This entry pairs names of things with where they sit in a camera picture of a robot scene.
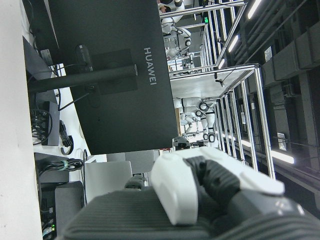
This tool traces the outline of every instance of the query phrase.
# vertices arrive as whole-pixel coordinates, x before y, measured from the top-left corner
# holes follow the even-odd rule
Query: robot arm
[[[239,224],[256,216],[304,215],[283,197],[284,184],[219,149],[199,147],[161,155],[151,171],[154,190],[173,225],[197,221],[199,185]]]
[[[183,0],[174,0],[174,5],[176,11],[181,11],[185,9],[185,4]],[[170,34],[172,31],[172,25],[176,24],[183,16],[167,17],[162,20],[162,32],[165,34]]]

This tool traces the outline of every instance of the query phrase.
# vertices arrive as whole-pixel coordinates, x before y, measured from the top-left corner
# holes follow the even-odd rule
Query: black cable
[[[41,213],[48,213],[48,210],[42,210],[42,189],[41,189],[41,182],[40,182],[40,176],[37,169],[35,169],[35,175],[36,175],[36,181],[37,181],[37,190],[38,190],[38,201],[39,201],[39,210]]]
[[[70,158],[67,161],[67,167],[64,163],[64,161],[59,161],[59,162],[47,162],[46,166],[39,172],[39,177],[42,176],[42,174],[46,172],[51,172],[51,171],[68,171],[68,172],[73,172],[76,170],[80,170],[84,162],[81,159],[76,159],[76,158]]]
[[[87,191],[86,191],[86,172],[85,172],[85,162],[88,161],[88,153],[87,150],[85,149],[83,151],[83,191],[84,191],[84,202],[85,205],[87,205],[88,201],[87,201]]]
[[[48,140],[48,138],[49,138],[49,136],[50,136],[50,134],[51,134],[51,132],[52,132],[53,119],[52,119],[52,116],[51,116],[50,112],[48,112],[48,111],[46,111],[46,110],[31,108],[30,111],[44,112],[44,113],[48,114],[48,116],[49,116],[49,118],[50,118],[50,122],[51,122],[51,126],[50,126],[50,130],[49,130],[49,132],[48,132],[48,135],[46,136],[46,138],[45,138],[44,140],[42,140],[42,141],[40,141],[40,142],[37,142],[37,143],[34,143],[33,145],[35,146],[35,145],[42,144],[42,143],[44,143],[45,141]]]
[[[60,91],[60,89],[58,89],[58,99],[59,99],[58,111],[62,111],[63,109],[69,107],[71,104],[74,104],[75,102],[79,101],[80,99],[83,99],[84,97],[88,96],[89,94],[90,94],[90,92],[87,92],[86,94],[78,97],[76,100],[73,100],[72,102],[69,102],[67,105],[61,107],[61,91]]]

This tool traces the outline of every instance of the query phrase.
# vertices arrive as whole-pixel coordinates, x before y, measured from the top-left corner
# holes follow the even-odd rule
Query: computer monitor
[[[169,148],[177,123],[156,0],[49,0],[63,64],[87,47],[94,71],[136,64],[138,76],[99,82],[75,103],[91,154]],[[79,73],[66,68],[67,75]],[[73,99],[86,87],[71,87]]]

